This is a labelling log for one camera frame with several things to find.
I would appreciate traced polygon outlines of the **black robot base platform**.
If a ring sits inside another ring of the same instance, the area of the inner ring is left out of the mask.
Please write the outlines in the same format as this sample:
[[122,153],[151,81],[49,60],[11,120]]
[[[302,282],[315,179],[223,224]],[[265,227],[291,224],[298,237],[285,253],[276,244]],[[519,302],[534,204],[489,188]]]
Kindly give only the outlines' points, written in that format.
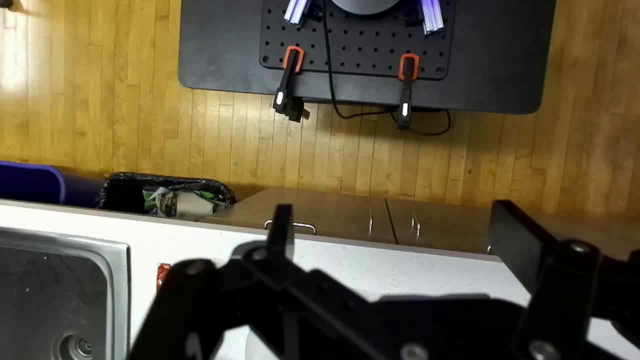
[[[332,0],[340,9],[349,0]],[[400,0],[363,0],[366,4]],[[424,9],[428,0],[410,0]],[[457,0],[448,74],[417,80],[417,107],[529,114],[540,105],[557,0]],[[311,0],[289,0],[285,20],[301,24]],[[183,0],[179,78],[189,87],[273,95],[283,68],[265,68],[260,49],[262,0]],[[400,102],[403,81],[382,76],[301,72],[294,93],[305,100],[354,103]]]

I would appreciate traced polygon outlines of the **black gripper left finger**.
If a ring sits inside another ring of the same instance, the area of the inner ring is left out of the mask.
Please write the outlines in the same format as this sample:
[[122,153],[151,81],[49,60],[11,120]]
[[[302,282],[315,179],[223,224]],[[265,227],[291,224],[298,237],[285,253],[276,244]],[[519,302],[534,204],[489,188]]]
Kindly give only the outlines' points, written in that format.
[[320,270],[292,262],[294,208],[279,204],[265,241],[249,241],[219,267],[175,263],[128,360],[213,360],[224,334],[250,325],[283,360],[366,360],[374,343],[357,313],[366,300]]

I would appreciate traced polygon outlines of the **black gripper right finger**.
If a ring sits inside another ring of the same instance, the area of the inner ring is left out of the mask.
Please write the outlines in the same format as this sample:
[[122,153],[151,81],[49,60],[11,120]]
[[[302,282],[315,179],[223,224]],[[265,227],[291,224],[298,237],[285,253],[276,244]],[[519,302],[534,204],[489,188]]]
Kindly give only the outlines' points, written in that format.
[[493,204],[489,239],[531,300],[385,298],[379,311],[407,349],[428,360],[614,360],[589,340],[594,318],[640,340],[636,255],[616,259],[581,237],[561,239],[510,199]]

